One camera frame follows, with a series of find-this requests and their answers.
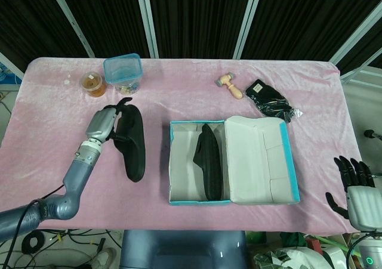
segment floor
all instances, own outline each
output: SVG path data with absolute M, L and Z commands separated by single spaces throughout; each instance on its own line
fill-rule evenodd
M 357 77 L 357 79 L 370 82 L 369 77 L 362 77 L 362 75 Z M 377 81 L 377 83 L 381 83 L 382 85 L 382 77 L 380 77 L 380 80 Z M 382 142 L 377 141 L 376 139 L 365 138 L 363 135 L 363 132 L 366 129 L 373 129 L 379 133 L 382 132 L 382 123 L 380 123 L 382 117 L 382 88 L 371 88 L 354 82 L 343 85 L 343 88 L 362 159 L 371 167 L 372 172 L 382 172 L 382 163 L 380 163 L 380 157 L 382 157 Z M 0 143 L 4 137 L 10 118 L 10 113 L 7 108 L 12 111 L 17 97 L 17 90 L 17 85 L 0 85 L 0 95 L 6 95 L 5 98 L 1 100 L 6 107 L 0 104 Z M 78 234 L 84 231 L 85 230 L 77 230 L 74 232 Z M 75 236 L 73 238 L 75 238 L 76 241 L 83 243 L 98 243 L 102 237 L 105 237 L 106 243 L 104 248 L 113 247 L 116 249 L 117 256 L 110 267 L 111 269 L 117 269 L 121 253 L 118 246 L 114 244 L 104 230 L 92 230 L 87 234 L 102 235 Z M 111 231 L 111 235 L 120 245 L 122 244 L 123 231 Z M 44 247 L 49 246 L 57 240 L 57 236 L 54 234 L 45 233 L 45 236 L 46 240 Z M 13 267 L 23 268 L 30 261 L 28 255 L 23 255 L 19 252 L 22 240 L 23 236 L 20 236 L 17 239 L 15 251 L 10 260 L 10 265 Z M 0 263 L 5 259 L 9 245 L 10 241 L 7 241 L 6 244 L 1 246 Z M 94 245 L 79 245 L 71 241 L 68 236 L 64 236 L 61 241 L 56 242 L 52 247 L 41 252 L 41 254 L 35 258 L 36 265 L 43 266 L 54 264 L 56 266 L 77 266 L 89 260 L 90 257 L 93 257 L 96 249 L 97 247 Z

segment wooden toy hammer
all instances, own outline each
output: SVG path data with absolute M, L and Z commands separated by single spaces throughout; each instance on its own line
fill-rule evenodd
M 222 87 L 223 85 L 227 85 L 227 88 L 229 91 L 231 91 L 231 94 L 236 98 L 236 99 L 241 99 L 243 98 L 243 93 L 237 89 L 234 84 L 230 82 L 235 76 L 233 75 L 232 72 L 229 72 L 228 74 L 225 74 L 221 76 L 219 79 L 215 80 L 215 83 L 217 86 Z

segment pink blanket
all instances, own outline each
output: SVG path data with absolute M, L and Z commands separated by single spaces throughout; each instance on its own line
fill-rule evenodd
M 0 211 L 25 205 L 62 184 L 93 114 L 123 96 L 112 87 L 92 98 L 79 79 L 103 74 L 103 59 L 39 58 L 29 64 L 0 148 Z M 146 228 L 302 231 L 337 234 L 355 229 L 325 201 L 330 191 L 346 205 L 333 157 L 361 158 L 339 71 L 312 61 L 142 60 L 144 77 L 132 103 L 141 111 L 146 173 L 135 184 L 111 141 L 68 221 L 46 220 L 43 228 Z M 262 117 L 249 98 L 234 99 L 214 83 L 233 72 L 245 89 L 257 78 L 275 87 L 303 111 L 288 124 L 300 188 L 297 205 L 170 206 L 168 203 L 169 121 L 221 120 L 232 115 Z

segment robotic hand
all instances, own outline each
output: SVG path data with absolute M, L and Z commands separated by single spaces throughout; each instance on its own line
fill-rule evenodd
M 0 213 L 0 241 L 36 229 L 45 219 L 71 219 L 79 209 L 79 200 L 98 157 L 101 145 L 109 139 L 124 156 L 128 178 L 138 182 L 145 170 L 145 147 L 142 116 L 132 98 L 123 98 L 117 105 L 106 106 L 93 116 L 87 130 L 88 139 L 79 146 L 63 180 L 64 195 L 52 195 L 32 201 L 29 205 Z M 116 131 L 114 123 L 121 113 Z
M 375 187 L 369 167 L 363 162 L 340 156 L 334 158 L 340 170 L 346 193 L 347 210 L 339 207 L 331 193 L 326 193 L 326 200 L 331 209 L 359 231 L 382 230 L 382 195 Z

